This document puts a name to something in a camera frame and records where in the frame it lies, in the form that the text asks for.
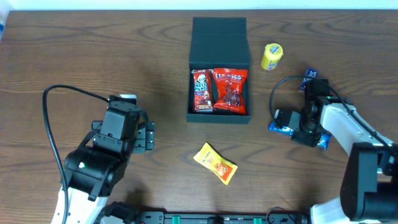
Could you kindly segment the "red Hacks candy bag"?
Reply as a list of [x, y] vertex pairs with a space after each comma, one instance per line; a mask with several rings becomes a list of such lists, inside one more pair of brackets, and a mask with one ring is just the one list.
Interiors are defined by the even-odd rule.
[[247, 70], [215, 68], [213, 70], [213, 79], [216, 83], [218, 99], [214, 107], [246, 115], [243, 86], [247, 77]]

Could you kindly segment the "blue Oreo cookie pack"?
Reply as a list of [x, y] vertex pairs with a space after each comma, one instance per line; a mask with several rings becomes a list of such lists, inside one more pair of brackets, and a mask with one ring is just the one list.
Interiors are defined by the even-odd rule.
[[[292, 137], [292, 135], [294, 133], [294, 130], [290, 129], [290, 128], [278, 128], [275, 125], [274, 121], [270, 122], [268, 128], [269, 128], [270, 131], [282, 133], [282, 134], [285, 134], [285, 135], [289, 135], [291, 137]], [[331, 138], [332, 134], [330, 134], [330, 133], [321, 133], [321, 134], [322, 134], [321, 135], [321, 140], [318, 142], [317, 146], [322, 147], [326, 151], [328, 149], [328, 144], [329, 144], [329, 141], [330, 141], [330, 138]]]

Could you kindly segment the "red Hello Panda box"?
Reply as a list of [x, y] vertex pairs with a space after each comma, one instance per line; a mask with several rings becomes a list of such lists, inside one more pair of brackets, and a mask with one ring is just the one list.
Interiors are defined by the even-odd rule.
[[211, 92], [213, 69], [192, 70], [193, 75], [193, 110], [196, 113], [212, 113], [214, 101]]

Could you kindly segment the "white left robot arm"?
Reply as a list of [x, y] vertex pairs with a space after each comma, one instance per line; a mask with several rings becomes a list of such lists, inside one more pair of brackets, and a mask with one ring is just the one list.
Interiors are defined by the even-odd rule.
[[155, 124], [151, 121], [139, 129], [131, 150], [121, 155], [113, 152], [111, 147], [126, 144], [127, 138], [102, 135], [102, 124], [102, 121], [93, 121], [91, 131], [65, 159], [68, 196], [64, 189], [60, 189], [52, 223], [138, 222], [136, 210], [119, 202], [106, 203], [114, 186], [124, 177], [131, 154], [154, 149]]

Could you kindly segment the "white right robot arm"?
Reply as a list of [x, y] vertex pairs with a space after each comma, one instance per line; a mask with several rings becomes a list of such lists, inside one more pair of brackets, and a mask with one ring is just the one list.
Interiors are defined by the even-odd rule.
[[305, 107], [292, 111], [292, 139], [315, 147], [323, 134], [348, 155], [336, 199], [311, 207], [310, 223], [382, 223], [397, 220], [397, 144], [379, 134], [325, 79], [305, 83]]

